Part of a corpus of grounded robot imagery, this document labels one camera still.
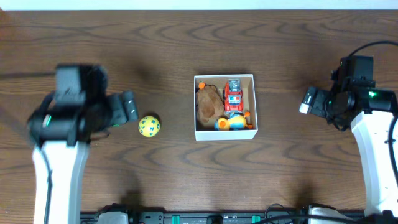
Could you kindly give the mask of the yellow ball with blue letters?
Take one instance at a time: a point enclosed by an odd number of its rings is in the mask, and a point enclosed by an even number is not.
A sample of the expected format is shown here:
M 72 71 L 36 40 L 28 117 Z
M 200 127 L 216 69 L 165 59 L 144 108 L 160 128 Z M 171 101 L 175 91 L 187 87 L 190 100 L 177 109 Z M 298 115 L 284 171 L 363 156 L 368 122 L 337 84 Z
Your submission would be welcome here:
M 138 130 L 145 137 L 154 137 L 160 129 L 161 125 L 159 120 L 153 116 L 143 117 L 139 121 Z

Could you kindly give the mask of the red toy truck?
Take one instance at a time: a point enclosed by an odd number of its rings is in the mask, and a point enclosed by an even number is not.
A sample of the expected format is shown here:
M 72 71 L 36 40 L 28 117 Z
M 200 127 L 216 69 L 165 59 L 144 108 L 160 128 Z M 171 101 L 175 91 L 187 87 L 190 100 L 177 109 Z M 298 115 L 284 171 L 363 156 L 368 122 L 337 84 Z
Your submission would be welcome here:
M 226 114 L 243 112 L 243 90 L 240 79 L 229 79 L 223 90 L 224 112 Z

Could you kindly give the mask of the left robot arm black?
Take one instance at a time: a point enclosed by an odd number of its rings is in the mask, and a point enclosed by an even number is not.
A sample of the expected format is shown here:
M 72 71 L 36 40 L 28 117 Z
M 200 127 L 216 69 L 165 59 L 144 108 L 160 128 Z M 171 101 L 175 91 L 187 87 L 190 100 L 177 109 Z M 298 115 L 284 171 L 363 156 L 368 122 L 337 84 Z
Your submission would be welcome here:
M 61 64 L 55 91 L 28 119 L 34 143 L 34 223 L 79 223 L 91 136 L 139 118 L 131 90 L 107 95 L 101 65 Z

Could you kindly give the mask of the brown plush toy with carrot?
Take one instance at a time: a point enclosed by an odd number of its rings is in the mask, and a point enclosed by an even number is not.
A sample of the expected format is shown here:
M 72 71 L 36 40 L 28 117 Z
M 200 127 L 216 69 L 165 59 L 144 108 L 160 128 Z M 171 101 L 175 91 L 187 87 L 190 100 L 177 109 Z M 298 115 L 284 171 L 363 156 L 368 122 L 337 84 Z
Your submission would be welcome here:
M 205 124 L 211 120 L 218 119 L 224 115 L 224 104 L 217 87 L 207 85 L 204 82 L 198 84 L 195 93 L 197 118 Z

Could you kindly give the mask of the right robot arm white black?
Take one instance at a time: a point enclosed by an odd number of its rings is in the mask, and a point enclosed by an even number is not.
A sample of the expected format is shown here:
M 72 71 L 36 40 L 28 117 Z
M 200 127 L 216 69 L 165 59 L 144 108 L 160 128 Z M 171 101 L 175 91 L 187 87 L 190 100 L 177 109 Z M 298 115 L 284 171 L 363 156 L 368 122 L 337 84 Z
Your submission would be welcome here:
M 311 86 L 299 111 L 326 119 L 356 140 L 366 190 L 365 214 L 397 216 L 397 97 L 376 88 L 373 58 L 349 55 L 332 71 L 333 86 Z

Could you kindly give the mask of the orange duck toy blue hat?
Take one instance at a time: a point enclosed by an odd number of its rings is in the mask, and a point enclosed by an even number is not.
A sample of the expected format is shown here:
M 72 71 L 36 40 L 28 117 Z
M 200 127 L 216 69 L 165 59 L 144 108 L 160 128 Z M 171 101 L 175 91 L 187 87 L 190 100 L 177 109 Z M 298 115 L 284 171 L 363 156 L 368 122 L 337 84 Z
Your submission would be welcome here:
M 215 121 L 214 128 L 217 131 L 240 131 L 245 129 L 253 129 L 253 125 L 248 124 L 247 117 L 251 114 L 245 112 L 244 114 L 234 113 L 228 119 L 221 117 Z

